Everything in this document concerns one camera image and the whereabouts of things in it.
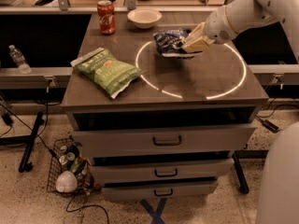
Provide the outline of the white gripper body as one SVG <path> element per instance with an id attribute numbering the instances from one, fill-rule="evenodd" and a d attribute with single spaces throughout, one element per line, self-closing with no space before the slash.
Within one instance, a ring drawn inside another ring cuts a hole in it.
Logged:
<path id="1" fill-rule="evenodd" d="M 220 7 L 207 17 L 204 33 L 216 44 L 224 44 L 237 37 L 227 16 L 227 6 Z"/>

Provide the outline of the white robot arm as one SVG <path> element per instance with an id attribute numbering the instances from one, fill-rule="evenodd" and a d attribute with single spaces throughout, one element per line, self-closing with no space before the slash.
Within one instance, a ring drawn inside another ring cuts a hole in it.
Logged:
<path id="1" fill-rule="evenodd" d="M 299 0 L 234 0 L 213 11 L 183 40 L 187 53 L 208 49 L 211 44 L 224 44 L 248 29 L 279 22 L 291 46 L 299 55 Z"/>

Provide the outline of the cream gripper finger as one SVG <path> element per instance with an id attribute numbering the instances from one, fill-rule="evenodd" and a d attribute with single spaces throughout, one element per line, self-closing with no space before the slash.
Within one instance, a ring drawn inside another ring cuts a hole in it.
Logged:
<path id="1" fill-rule="evenodd" d="M 195 42 L 195 41 L 204 41 L 205 40 L 205 22 L 198 24 L 185 38 L 185 42 Z"/>
<path id="2" fill-rule="evenodd" d="M 214 39 L 210 39 L 206 35 L 200 35 L 198 37 L 188 36 L 181 48 L 187 53 L 201 52 L 208 49 L 214 42 Z"/>

